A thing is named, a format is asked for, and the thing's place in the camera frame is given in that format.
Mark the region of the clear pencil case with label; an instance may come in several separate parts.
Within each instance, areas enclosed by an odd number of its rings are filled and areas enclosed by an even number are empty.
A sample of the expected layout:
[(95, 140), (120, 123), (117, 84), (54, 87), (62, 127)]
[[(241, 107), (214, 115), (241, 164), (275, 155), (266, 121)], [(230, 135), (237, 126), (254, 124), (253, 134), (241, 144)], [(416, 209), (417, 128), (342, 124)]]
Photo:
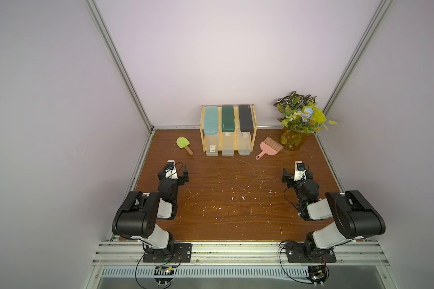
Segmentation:
[(219, 134), (205, 135), (206, 138), (206, 155), (216, 157), (219, 154)]

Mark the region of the clear rounded pencil case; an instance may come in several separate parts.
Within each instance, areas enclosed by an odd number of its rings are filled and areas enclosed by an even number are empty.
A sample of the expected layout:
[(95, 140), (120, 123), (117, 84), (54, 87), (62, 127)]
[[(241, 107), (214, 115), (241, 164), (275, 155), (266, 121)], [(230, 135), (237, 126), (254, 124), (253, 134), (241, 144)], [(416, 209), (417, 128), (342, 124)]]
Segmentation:
[(251, 137), (249, 132), (237, 132), (238, 153), (242, 156), (251, 154)]

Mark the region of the light teal pencil case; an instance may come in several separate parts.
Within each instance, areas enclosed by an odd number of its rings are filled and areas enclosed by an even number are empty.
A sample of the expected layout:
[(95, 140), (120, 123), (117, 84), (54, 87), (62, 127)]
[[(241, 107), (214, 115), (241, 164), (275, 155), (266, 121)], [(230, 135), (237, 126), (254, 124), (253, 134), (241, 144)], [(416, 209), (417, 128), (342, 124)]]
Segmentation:
[(207, 106), (204, 109), (204, 134), (208, 136), (218, 134), (219, 114), (217, 106)]

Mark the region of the dark green pencil case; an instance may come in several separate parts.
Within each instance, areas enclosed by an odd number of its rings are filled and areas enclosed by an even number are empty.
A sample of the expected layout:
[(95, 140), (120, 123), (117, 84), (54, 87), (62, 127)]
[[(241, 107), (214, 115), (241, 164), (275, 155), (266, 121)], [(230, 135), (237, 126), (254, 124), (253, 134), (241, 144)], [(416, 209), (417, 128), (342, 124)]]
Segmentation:
[(234, 106), (223, 105), (221, 109), (221, 129), (222, 132), (234, 132), (235, 131), (235, 115)]

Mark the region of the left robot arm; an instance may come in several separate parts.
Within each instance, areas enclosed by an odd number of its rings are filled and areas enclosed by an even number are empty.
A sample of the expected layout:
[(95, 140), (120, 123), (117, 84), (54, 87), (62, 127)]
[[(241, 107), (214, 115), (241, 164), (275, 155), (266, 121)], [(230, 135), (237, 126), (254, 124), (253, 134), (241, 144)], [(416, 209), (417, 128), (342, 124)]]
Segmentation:
[(156, 191), (130, 191), (118, 208), (112, 222), (116, 236), (143, 243), (148, 254), (174, 255), (175, 244), (171, 232), (162, 229), (157, 220), (173, 220), (178, 212), (178, 189), (189, 182), (183, 163), (170, 160), (158, 173)]

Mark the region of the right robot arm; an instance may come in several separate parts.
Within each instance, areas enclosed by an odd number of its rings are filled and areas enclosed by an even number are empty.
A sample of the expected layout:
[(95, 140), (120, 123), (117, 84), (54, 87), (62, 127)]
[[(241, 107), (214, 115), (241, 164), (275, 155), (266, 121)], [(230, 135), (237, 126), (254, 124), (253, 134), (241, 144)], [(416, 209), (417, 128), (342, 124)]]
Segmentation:
[(335, 262), (333, 250), (355, 240), (382, 235), (385, 221), (358, 190), (326, 193), (319, 198), (319, 184), (313, 173), (298, 161), (295, 171), (289, 174), (283, 169), (282, 183), (294, 189), (298, 215), (305, 221), (320, 221), (332, 218), (324, 228), (309, 232), (304, 243), (288, 243), (285, 247), (289, 258), (297, 256), (300, 261)]

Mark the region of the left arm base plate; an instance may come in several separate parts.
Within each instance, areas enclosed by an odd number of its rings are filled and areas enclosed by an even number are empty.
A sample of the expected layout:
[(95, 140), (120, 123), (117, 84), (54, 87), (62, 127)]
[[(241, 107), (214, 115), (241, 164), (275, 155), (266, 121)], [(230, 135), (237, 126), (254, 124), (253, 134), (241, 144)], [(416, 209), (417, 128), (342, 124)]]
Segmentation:
[(169, 245), (165, 249), (145, 248), (142, 259), (145, 263), (190, 263), (192, 255), (191, 243)]

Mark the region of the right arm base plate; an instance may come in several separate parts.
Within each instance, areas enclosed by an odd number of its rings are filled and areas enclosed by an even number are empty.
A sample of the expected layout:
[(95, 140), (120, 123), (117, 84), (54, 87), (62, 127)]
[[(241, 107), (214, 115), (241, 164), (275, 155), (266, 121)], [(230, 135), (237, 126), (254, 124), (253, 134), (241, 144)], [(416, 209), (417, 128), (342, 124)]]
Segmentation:
[(304, 243), (283, 243), (282, 248), (289, 263), (335, 263), (333, 249), (318, 249)]

